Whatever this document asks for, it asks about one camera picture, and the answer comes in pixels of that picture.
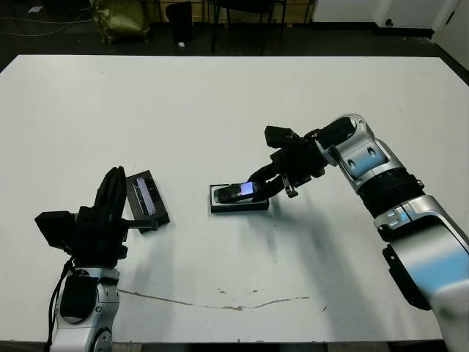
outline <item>table surface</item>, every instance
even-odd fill
[[[46,338],[67,256],[34,217],[92,205],[118,165],[151,171],[171,222],[128,234],[119,289],[138,294],[121,293],[116,341],[439,338],[339,169],[265,212],[211,214],[208,188],[269,162],[266,125],[356,112],[467,232],[468,93],[437,58],[17,57],[0,74],[0,340]]]

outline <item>crack line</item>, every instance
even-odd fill
[[[183,302],[183,301],[175,301],[174,299],[168,299],[168,298],[163,298],[163,297],[155,297],[155,296],[148,296],[148,295],[143,295],[138,292],[130,292],[122,289],[118,289],[119,292],[122,293],[127,293],[128,295],[132,296],[137,296],[137,297],[142,297],[142,298],[151,298],[155,299],[157,301],[163,301],[163,302],[169,302],[169,303],[175,303],[175,304],[182,304],[184,306],[193,306],[193,307],[200,307],[200,308],[210,308],[210,309],[229,309],[229,310],[235,310],[237,312],[242,312],[244,309],[258,309],[258,308],[263,308],[265,306],[268,306],[269,304],[274,304],[274,303],[281,303],[281,302],[288,302],[288,301],[295,301],[297,299],[308,299],[309,296],[304,296],[304,297],[293,297],[293,298],[284,298],[284,299],[276,299],[275,301],[270,301],[266,302],[263,304],[260,304],[258,306],[253,306],[253,307],[247,307],[247,306],[223,306],[223,307],[217,307],[217,306],[206,306],[206,305],[200,305],[200,304],[194,304],[194,303],[189,303],[189,302]]]

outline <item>white wall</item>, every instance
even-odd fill
[[[448,0],[392,0],[379,25],[391,18],[395,28],[431,29]]]
[[[469,70],[469,0],[458,2],[451,21],[443,23],[433,41]]]
[[[374,22],[383,0],[317,0],[313,21]]]
[[[459,0],[317,0],[316,22],[375,22],[437,31]]]

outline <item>chair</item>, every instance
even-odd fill
[[[251,12],[251,13],[259,13],[260,14],[260,23],[262,23],[262,19],[264,14],[269,14],[269,19],[267,24],[270,25],[272,23],[272,15],[273,15],[273,8],[277,2],[281,2],[284,4],[284,10],[282,15],[282,31],[283,25],[285,21],[285,7],[287,4],[286,0],[214,0],[215,10],[214,10],[214,18],[213,18],[213,38],[212,38],[212,53],[215,52],[215,41],[216,41],[216,34],[217,34],[217,26],[218,26],[218,19],[220,17],[220,8],[226,9],[226,17],[228,20],[228,24],[230,24],[229,18],[229,11],[230,10],[238,10],[244,12]],[[262,47],[261,55],[264,53],[265,44]]]

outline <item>wire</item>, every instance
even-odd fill
[[[52,345],[52,333],[53,333],[53,326],[56,322],[56,315],[53,311],[53,306],[55,305],[54,302],[57,301],[60,293],[60,287],[62,286],[62,282],[64,281],[65,277],[68,274],[68,271],[73,271],[73,260],[75,259],[74,256],[70,257],[69,260],[64,264],[64,268],[62,269],[62,273],[60,274],[59,282],[57,282],[56,287],[53,289],[51,300],[49,301],[49,310],[48,310],[48,337],[47,342],[44,346],[44,351],[49,352]]]
[[[46,32],[46,33],[39,33],[39,34],[21,34],[21,33],[13,33],[13,32],[0,32],[0,34],[5,34],[5,35],[15,35],[17,37],[42,37],[44,35],[51,35],[51,34],[56,34],[56,33],[59,33],[60,31],[63,31],[64,29],[70,27],[71,25],[75,24],[75,23],[83,23],[83,22],[86,22],[86,21],[92,21],[91,19],[90,20],[85,20],[85,21],[78,21],[80,18],[82,18],[83,16],[85,16],[86,14],[89,13],[89,10],[84,12],[84,13],[81,13],[74,21],[72,22],[67,22],[65,24],[65,26],[63,27],[60,27],[59,29],[56,29],[55,31],[52,31],[52,32]],[[35,20],[28,20],[26,18],[22,18],[21,20],[26,20],[26,21],[35,21]]]
[[[25,21],[25,22],[35,22],[35,23],[51,23],[51,24],[70,24],[70,23],[87,23],[93,21],[92,19],[83,20],[83,21],[65,21],[65,22],[57,22],[57,21],[39,21],[39,20],[30,20],[28,18],[16,18],[16,17],[3,17],[0,18],[0,21],[6,20],[15,20],[15,21]]]

